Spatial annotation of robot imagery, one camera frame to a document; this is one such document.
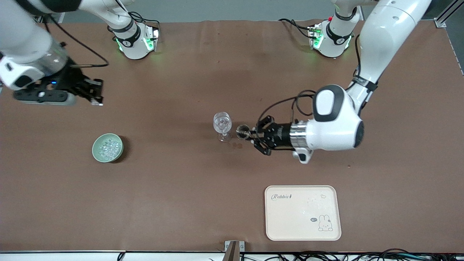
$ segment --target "clear glass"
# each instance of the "clear glass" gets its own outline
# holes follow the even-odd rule
[[[232,119],[227,112],[218,112],[214,115],[213,127],[217,131],[220,141],[229,142],[232,139]]]

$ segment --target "green bowl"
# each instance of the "green bowl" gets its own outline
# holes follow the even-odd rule
[[[119,152],[117,152],[113,157],[105,157],[104,155],[101,155],[100,153],[101,151],[103,151],[101,148],[109,140],[113,140],[121,146],[121,149],[119,150]],[[98,137],[98,139],[95,140],[92,146],[92,155],[97,161],[107,163],[107,162],[112,162],[112,161],[117,160],[121,156],[123,149],[124,149],[124,145],[122,143],[121,138],[116,134],[107,133],[107,134],[101,135],[100,137]]]

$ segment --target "black cable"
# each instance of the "black cable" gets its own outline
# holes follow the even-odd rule
[[[323,252],[323,251],[304,251],[299,253],[301,256],[304,256],[304,260],[308,260],[309,258],[317,258],[322,261],[333,261],[330,260],[327,256],[332,256],[335,258],[335,261],[340,261],[335,255],[329,252]]]
[[[293,259],[293,261],[297,261],[297,260],[299,260],[299,261],[305,261],[305,259],[303,259],[304,257],[302,257],[302,256],[300,255],[300,253],[290,253],[290,254],[292,254],[292,255],[295,257],[295,258]]]
[[[251,257],[247,257],[244,254],[242,255],[242,259],[248,259],[248,260],[251,260],[251,261],[258,261],[256,259],[251,258]]]
[[[264,261],[269,261],[269,260],[273,260],[273,259],[276,259],[276,258],[279,258],[279,259],[280,259],[280,256],[270,257],[270,258],[268,258],[268,259],[266,259],[266,260],[264,260]]]
[[[443,254],[409,253],[406,250],[400,249],[400,248],[391,248],[391,249],[387,249],[387,250],[385,250],[383,252],[364,253],[364,254],[361,254],[361,255],[357,256],[352,261],[359,261],[364,256],[368,256],[370,258],[369,261],[378,261],[380,259],[382,259],[382,261],[385,261],[386,259],[397,260],[397,261],[409,261],[409,260],[450,261]]]
[[[293,25],[294,27],[296,27],[296,28],[298,29],[298,31],[300,31],[300,33],[301,33],[302,35],[304,35],[306,38],[309,38],[309,39],[316,39],[316,37],[314,37],[314,36],[309,36],[308,34],[304,33],[304,32],[301,30],[301,29],[303,29],[303,30],[306,30],[306,31],[307,31],[307,30],[309,30],[308,27],[304,27],[304,26],[301,26],[301,25],[297,24],[297,23],[295,22],[295,20],[293,20],[293,19],[292,19],[292,20],[288,20],[288,19],[286,19],[286,18],[282,18],[282,19],[279,19],[279,21],[281,21],[281,22],[284,22],[284,21],[285,21],[285,22],[289,22],[291,25]]]
[[[283,261],[290,261],[288,260],[285,256],[283,256],[282,254],[277,254],[277,256],[282,259]]]
[[[127,11],[127,9],[121,5],[121,3],[119,2],[119,0],[115,0],[115,2],[119,5],[120,8],[122,8],[124,11],[126,11],[129,16],[134,19],[134,21],[136,21],[137,23],[144,23],[144,22],[156,22],[158,27],[156,29],[160,29],[160,22],[158,20],[150,20],[150,19],[145,19],[142,17],[142,15],[140,15],[139,13],[137,12],[129,12]]]
[[[359,50],[358,50],[358,38],[361,34],[358,34],[356,36],[356,39],[354,40],[354,47],[356,49],[356,57],[358,58],[358,68],[357,68],[357,75],[359,76],[361,74],[361,57],[359,56]]]
[[[49,15],[49,18],[52,20],[52,22],[58,26],[58,28],[63,31],[67,36],[69,36],[71,39],[73,39],[74,41],[76,41],[78,44],[82,45],[83,47],[85,47],[87,50],[91,51],[93,54],[97,55],[100,59],[102,59],[103,61],[105,61],[104,64],[101,64],[101,65],[75,65],[75,67],[79,67],[79,68],[92,68],[92,67],[105,67],[105,66],[108,66],[110,65],[110,63],[108,62],[107,59],[105,59],[105,57],[103,57],[102,55],[100,55],[99,53],[97,53],[96,51],[92,50],[90,47],[88,47],[87,45],[85,45],[83,42],[79,41],[78,39],[76,39],[74,36],[72,36],[70,33],[68,33],[63,27],[61,27],[61,25],[59,25],[59,23],[51,16]]]
[[[43,19],[44,19],[43,23],[45,25],[45,29],[47,30],[48,33],[50,33],[50,28],[48,28],[47,19],[45,17]]]
[[[301,91],[301,92],[296,96],[297,98],[295,99],[296,109],[297,109],[301,114],[303,114],[304,116],[311,116],[311,115],[313,115],[312,112],[311,112],[311,113],[305,113],[305,112],[303,112],[303,111],[300,109],[299,100],[300,100],[300,98],[302,97],[301,95],[302,95],[303,93],[305,93],[305,92],[312,92],[312,93],[314,93],[314,94],[316,93],[316,92],[313,91],[313,90],[304,90],[304,91]]]
[[[126,252],[120,252],[119,255],[117,256],[116,261],[121,261],[125,255],[126,255]]]
[[[296,98],[297,98],[297,96],[294,96],[294,97],[291,97],[291,98],[287,98],[287,99],[278,101],[278,102],[272,104],[271,106],[267,107],[267,108],[263,111],[263,113],[261,113],[261,115],[259,116],[258,121],[256,122],[256,138],[258,139],[259,143],[260,143],[260,144],[263,144],[267,149],[270,149],[270,150],[293,150],[293,149],[274,149],[274,148],[269,147],[266,143],[263,143],[263,142],[261,141],[261,138],[259,137],[259,121],[261,120],[261,118],[263,117],[263,115],[264,115],[268,110],[270,110],[272,107],[274,107],[274,106],[276,106],[276,105],[279,105],[279,104],[281,104],[281,103],[284,103],[284,102],[291,101],[291,100],[296,99]]]

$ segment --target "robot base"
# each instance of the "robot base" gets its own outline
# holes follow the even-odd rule
[[[309,46],[311,46],[311,49],[320,52],[323,56],[335,58],[340,56],[343,51],[348,48],[351,36],[346,41],[346,44],[336,45],[325,33],[328,24],[329,21],[325,20],[314,27],[308,27],[308,35],[316,37],[316,39],[309,39]]]
[[[141,35],[137,41],[134,42],[132,47],[126,47],[121,44],[118,40],[119,50],[124,55],[132,60],[139,60],[147,56],[150,52],[156,51],[156,45],[158,43],[159,30],[151,26],[147,26],[143,23],[137,23],[140,27]]]

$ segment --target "table surface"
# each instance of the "table surface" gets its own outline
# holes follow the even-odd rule
[[[173,23],[161,25],[157,53],[133,61],[106,25],[64,26],[110,61],[84,71],[104,79],[104,106],[28,105],[3,91],[1,250],[216,250],[236,239],[249,251],[464,252],[464,78],[432,21],[420,22],[380,79],[362,112],[361,146],[317,151],[308,165],[289,152],[266,157],[250,143],[219,142],[213,115],[254,125],[303,89],[346,87],[353,46],[330,59],[281,22]],[[100,62],[52,34],[78,63]],[[270,114],[288,122],[290,104]],[[91,154],[108,132],[125,141],[118,163]],[[270,241],[270,185],[333,186],[342,237]]]

